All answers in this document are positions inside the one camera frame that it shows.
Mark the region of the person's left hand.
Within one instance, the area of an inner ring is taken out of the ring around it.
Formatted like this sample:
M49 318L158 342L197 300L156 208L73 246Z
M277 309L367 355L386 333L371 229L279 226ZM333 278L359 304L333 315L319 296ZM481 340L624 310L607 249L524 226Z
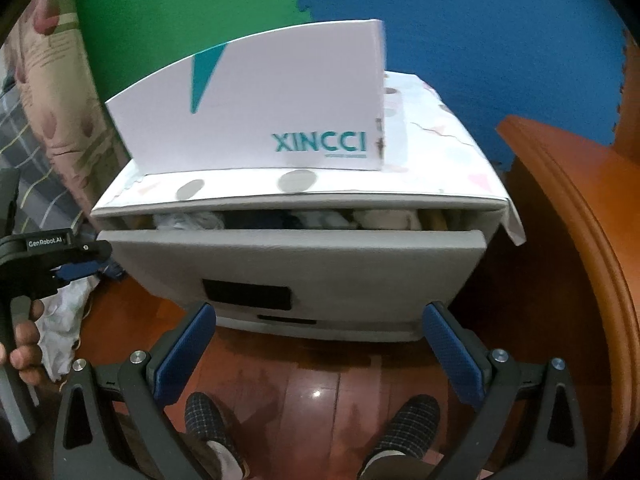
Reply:
M16 348L7 352L3 344L0 346L1 364L10 363L25 384L50 389L53 382L42 365L42 352L38 346L40 333L36 325L43 311L44 305L40 300L32 302L27 320L14 327Z

